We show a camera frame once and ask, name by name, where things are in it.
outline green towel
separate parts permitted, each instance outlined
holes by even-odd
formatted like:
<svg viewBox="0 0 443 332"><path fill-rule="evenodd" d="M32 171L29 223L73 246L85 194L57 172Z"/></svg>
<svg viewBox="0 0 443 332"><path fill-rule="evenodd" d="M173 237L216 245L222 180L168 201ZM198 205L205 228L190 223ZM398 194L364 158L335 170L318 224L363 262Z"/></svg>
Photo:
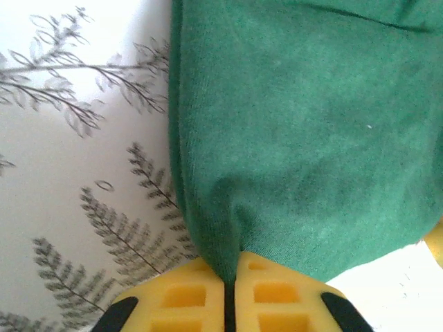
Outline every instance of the green towel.
<svg viewBox="0 0 443 332"><path fill-rule="evenodd" d="M443 1L175 0L177 200L225 282L241 250L327 281L443 213Z"/></svg>

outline yellow object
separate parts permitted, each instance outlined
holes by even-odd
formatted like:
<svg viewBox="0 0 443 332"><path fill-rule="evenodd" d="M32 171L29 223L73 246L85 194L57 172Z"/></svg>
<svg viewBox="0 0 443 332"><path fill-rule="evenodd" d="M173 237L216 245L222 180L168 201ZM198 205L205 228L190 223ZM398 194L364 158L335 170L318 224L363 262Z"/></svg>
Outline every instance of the yellow object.
<svg viewBox="0 0 443 332"><path fill-rule="evenodd" d="M138 303L122 332L224 332L224 284L203 259L133 287L114 303L132 296Z"/></svg>
<svg viewBox="0 0 443 332"><path fill-rule="evenodd" d="M225 332L224 296L198 258L123 292L92 332ZM372 331L335 288L251 252L239 261L235 320L236 332Z"/></svg>
<svg viewBox="0 0 443 332"><path fill-rule="evenodd" d="M439 223L424 237L438 265L443 267L443 217Z"/></svg>
<svg viewBox="0 0 443 332"><path fill-rule="evenodd" d="M311 277L244 252L235 284L237 331L341 332L319 296L322 292L344 297Z"/></svg>

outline green fabric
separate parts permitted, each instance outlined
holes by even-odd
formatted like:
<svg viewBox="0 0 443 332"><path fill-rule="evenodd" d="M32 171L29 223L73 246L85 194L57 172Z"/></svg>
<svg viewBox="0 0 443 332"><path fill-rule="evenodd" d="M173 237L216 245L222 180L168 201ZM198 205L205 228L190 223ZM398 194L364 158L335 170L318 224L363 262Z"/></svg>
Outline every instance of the green fabric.
<svg viewBox="0 0 443 332"><path fill-rule="evenodd" d="M443 208L443 1L174 1L170 149L202 257L327 281Z"/></svg>

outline white surface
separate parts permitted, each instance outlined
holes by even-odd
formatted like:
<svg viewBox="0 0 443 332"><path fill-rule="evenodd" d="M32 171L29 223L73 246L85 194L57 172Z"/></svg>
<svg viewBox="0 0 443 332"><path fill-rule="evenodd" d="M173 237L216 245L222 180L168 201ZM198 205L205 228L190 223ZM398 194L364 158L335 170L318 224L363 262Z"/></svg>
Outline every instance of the white surface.
<svg viewBox="0 0 443 332"><path fill-rule="evenodd" d="M328 284L340 289L376 332L443 331L443 270L424 241L348 270Z"/></svg>

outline square hole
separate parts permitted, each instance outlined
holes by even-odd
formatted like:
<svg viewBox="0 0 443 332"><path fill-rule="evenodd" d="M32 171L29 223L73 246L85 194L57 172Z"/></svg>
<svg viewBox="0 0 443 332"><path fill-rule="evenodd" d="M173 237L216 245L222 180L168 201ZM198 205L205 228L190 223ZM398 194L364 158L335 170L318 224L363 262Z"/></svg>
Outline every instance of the square hole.
<svg viewBox="0 0 443 332"><path fill-rule="evenodd" d="M312 332L307 315L260 314L260 332Z"/></svg>
<svg viewBox="0 0 443 332"><path fill-rule="evenodd" d="M296 289L284 282L263 282L254 287L254 302L292 303L298 300Z"/></svg>
<svg viewBox="0 0 443 332"><path fill-rule="evenodd" d="M249 270L266 270L266 268L262 264L255 261L250 262L248 268Z"/></svg>
<svg viewBox="0 0 443 332"><path fill-rule="evenodd" d="M201 322L153 322L150 332L201 332Z"/></svg>
<svg viewBox="0 0 443 332"><path fill-rule="evenodd" d="M182 285L170 288L163 300L163 308L183 308L187 306L204 306L206 288L201 285Z"/></svg>

